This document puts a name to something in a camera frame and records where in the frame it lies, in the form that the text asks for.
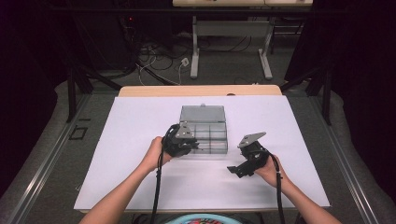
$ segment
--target forearm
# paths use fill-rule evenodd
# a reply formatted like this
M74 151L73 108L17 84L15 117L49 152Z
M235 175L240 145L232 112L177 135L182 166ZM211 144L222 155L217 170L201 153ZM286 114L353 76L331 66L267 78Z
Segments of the forearm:
M296 206L308 224L340 223L325 209L309 199L297 186L290 181L282 181L282 192Z
M117 223L137 188L148 174L148 169L137 167L94 206L80 223Z

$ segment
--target wire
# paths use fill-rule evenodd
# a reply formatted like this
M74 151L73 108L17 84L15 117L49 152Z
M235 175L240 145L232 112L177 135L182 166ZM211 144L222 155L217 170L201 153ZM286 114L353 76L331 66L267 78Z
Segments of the wire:
M178 67L178 85L181 85L181 74L180 74L180 70L181 70L181 66L183 65L183 63L180 64L180 66Z
M168 148L168 137L169 133L172 132L175 128L177 127L176 124L172 125L168 131L166 131L165 136L163 137L162 143L163 146L161 148L161 154L158 157L158 163L157 163L157 185L155 189L155 196L154 196L154 205L152 206L152 212L151 212L151 219L150 219L150 224L153 224L155 221L155 216L157 214L157 207L158 207L158 199L160 197L160 188L161 188L161 176L163 174L163 153L165 152L165 149Z
M271 158L273 159L274 166L276 169L276 198L277 198L277 210L279 211L280 223L285 224L285 215L283 214L283 206L282 206L282 176L280 173L279 164L277 163L276 157L270 153Z

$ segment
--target black curtain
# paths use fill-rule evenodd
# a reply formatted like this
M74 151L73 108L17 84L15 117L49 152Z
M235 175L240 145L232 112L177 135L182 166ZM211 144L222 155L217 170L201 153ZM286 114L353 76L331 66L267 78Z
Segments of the black curtain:
M312 10L318 9L351 14L309 19L285 79L317 66L332 69L332 90L344 100L352 142L378 185L396 202L396 5L316 0Z
M52 115L57 101L54 88L66 80L47 28L34 1L0 4L1 195Z

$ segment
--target table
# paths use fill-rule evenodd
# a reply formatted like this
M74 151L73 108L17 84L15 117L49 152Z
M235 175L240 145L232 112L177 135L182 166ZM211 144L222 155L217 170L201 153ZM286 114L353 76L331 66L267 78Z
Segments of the table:
M320 206L330 206L287 98L277 86L246 85L122 88L109 113L75 209L87 212L132 172L151 139L164 135L170 125L178 122L183 105L202 103L224 105L228 153L216 158L182 157L167 163L163 167L159 213L277 209L274 188L257 175L238 178L227 169L245 161L236 147L243 135L258 132L267 132L259 141L281 159L294 183ZM127 212L151 212L155 182L152 172L128 204ZM285 208L294 207L287 198L282 201Z
M174 7L310 7L313 0L173 0ZM264 36L264 46L259 49L262 70L266 79L273 78L267 59L275 18L268 21L198 21L192 17L191 78L198 77L198 36Z

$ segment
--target teal object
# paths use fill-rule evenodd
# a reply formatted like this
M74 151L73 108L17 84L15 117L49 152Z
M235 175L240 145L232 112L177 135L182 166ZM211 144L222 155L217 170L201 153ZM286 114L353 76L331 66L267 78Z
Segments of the teal object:
M192 214L167 222L166 224L206 224L206 223L219 223L219 224L242 224L241 222L219 215L213 214Z

